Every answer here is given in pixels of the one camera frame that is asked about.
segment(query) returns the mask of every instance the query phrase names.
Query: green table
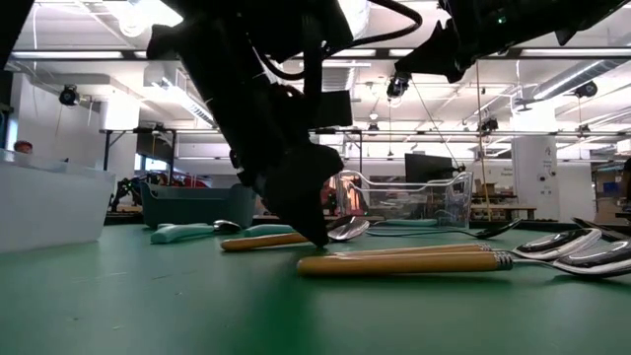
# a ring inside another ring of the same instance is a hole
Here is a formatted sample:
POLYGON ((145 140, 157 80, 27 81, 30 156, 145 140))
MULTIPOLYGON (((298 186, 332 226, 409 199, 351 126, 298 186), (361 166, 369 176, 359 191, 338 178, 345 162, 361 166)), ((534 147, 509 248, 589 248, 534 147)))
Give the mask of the green table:
MULTIPOLYGON (((310 246, 239 254, 219 239, 151 246, 141 226, 98 243, 0 255, 0 354, 626 354, 631 277, 545 268, 302 279, 310 246)), ((492 242, 511 248, 541 233, 492 242)), ((474 242, 363 238, 333 250, 474 242)))

